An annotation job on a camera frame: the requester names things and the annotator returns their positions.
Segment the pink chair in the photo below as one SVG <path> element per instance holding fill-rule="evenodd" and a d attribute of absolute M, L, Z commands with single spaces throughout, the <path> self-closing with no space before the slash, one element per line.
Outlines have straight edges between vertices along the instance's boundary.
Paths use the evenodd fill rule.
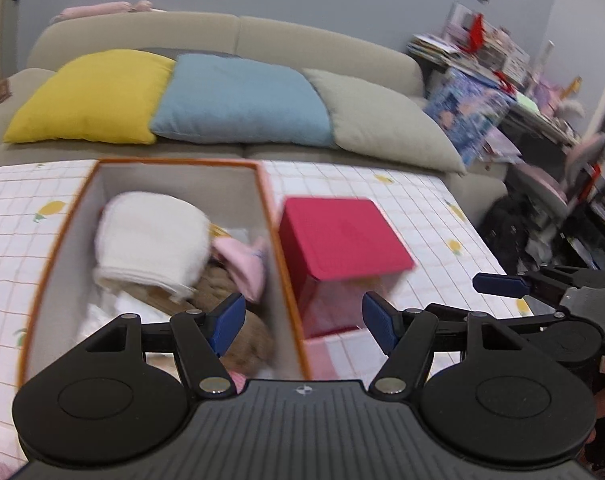
<path fill-rule="evenodd" d="M 556 220 L 569 216 L 575 200 L 567 196 L 586 165 L 594 164 L 605 147 L 605 134 L 600 132 L 574 146 L 565 160 L 565 175 L 561 182 L 548 173 L 529 164 L 516 164 L 514 167 L 519 179 L 531 192 L 532 198 Z"/>

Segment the red lid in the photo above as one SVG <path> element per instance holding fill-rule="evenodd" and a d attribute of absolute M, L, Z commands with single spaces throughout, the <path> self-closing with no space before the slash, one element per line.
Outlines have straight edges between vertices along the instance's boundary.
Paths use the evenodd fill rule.
<path fill-rule="evenodd" d="M 288 198 L 283 215 L 318 280 L 381 276 L 415 266 L 371 200 Z"/>

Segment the sofa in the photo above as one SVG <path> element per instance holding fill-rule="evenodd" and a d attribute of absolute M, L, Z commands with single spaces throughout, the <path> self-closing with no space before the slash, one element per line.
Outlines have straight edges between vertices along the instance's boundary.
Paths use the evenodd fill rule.
<path fill-rule="evenodd" d="M 295 69 L 316 68 L 355 76 L 425 104 L 422 73 L 408 56 L 328 30 L 249 16 L 208 12 L 142 12 L 92 16 L 48 27 L 28 56 L 26 68 L 9 78 L 12 97 L 0 104 L 0 166 L 100 158 L 251 158 L 329 162 L 433 173 L 344 150 L 293 144 L 199 145 L 158 138 L 151 146 L 85 140 L 4 144 L 15 112 L 70 60 L 112 48 L 169 48 L 221 52 Z M 503 182 L 483 174 L 440 174 L 473 224 L 506 193 Z"/>

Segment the black bag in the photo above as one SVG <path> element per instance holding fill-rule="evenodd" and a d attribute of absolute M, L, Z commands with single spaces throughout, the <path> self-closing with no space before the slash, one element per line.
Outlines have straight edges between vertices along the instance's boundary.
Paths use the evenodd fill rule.
<path fill-rule="evenodd" d="M 523 193 L 499 198 L 493 203 L 478 233 L 508 274 L 518 272 L 518 260 L 529 240 L 528 221 L 532 204 Z"/>

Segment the red box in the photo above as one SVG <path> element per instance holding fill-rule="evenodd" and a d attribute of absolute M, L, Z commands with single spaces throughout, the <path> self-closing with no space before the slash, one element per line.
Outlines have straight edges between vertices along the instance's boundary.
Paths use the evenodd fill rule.
<path fill-rule="evenodd" d="M 364 328 L 364 293 L 415 266 L 371 200 L 288 198 L 279 235 L 306 338 Z"/>

